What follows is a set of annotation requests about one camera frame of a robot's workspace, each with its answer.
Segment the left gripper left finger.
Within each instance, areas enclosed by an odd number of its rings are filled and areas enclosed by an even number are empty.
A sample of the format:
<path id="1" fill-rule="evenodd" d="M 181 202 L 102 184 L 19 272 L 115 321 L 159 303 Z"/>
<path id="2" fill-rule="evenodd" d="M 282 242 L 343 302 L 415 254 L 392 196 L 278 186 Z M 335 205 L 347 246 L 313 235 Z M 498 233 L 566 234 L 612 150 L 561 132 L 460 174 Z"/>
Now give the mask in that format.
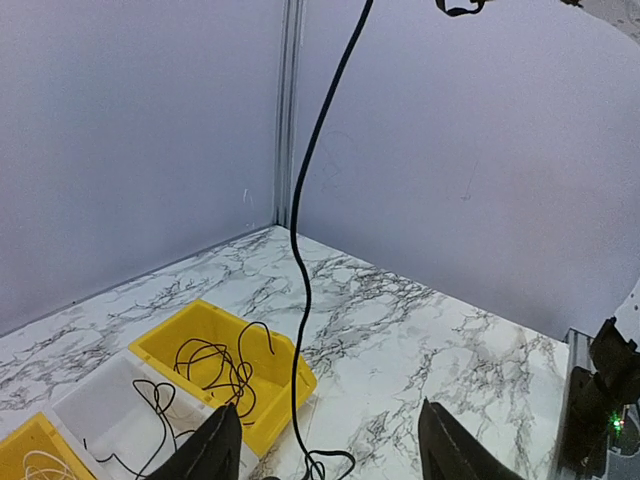
<path id="1" fill-rule="evenodd" d="M 148 479 L 238 480 L 241 444 L 236 407 L 221 406 Z"/>

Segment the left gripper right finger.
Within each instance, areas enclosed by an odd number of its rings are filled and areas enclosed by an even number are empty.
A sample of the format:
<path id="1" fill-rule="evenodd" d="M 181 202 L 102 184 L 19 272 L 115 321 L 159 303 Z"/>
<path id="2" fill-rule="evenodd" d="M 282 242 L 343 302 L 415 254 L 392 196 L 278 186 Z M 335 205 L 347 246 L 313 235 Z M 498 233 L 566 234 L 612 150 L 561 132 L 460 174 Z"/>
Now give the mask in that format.
<path id="1" fill-rule="evenodd" d="M 424 400 L 418 420 L 418 439 L 424 479 L 522 480 L 440 403 Z"/>

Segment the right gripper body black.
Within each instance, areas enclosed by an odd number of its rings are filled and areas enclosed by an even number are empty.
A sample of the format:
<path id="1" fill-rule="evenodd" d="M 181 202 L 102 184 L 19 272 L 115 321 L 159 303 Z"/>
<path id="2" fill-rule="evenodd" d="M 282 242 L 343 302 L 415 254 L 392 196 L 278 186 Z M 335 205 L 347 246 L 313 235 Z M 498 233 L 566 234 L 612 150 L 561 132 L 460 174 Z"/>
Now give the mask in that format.
<path id="1" fill-rule="evenodd" d="M 472 0 L 468 6 L 449 5 L 446 0 L 436 0 L 436 7 L 447 16 L 477 15 L 485 7 L 486 0 Z"/>

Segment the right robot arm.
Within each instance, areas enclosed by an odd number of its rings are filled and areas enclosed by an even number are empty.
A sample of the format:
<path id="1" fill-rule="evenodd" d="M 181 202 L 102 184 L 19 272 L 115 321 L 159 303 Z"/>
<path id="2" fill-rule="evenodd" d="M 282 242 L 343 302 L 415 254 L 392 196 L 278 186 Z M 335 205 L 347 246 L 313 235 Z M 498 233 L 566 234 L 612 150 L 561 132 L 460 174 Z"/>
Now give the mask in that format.
<path id="1" fill-rule="evenodd" d="M 639 290 L 595 336 L 575 329 L 551 479 L 636 479 L 639 476 L 639 340 L 617 322 L 639 319 Z M 441 404 L 424 401 L 418 437 L 425 479 L 515 479 Z"/>

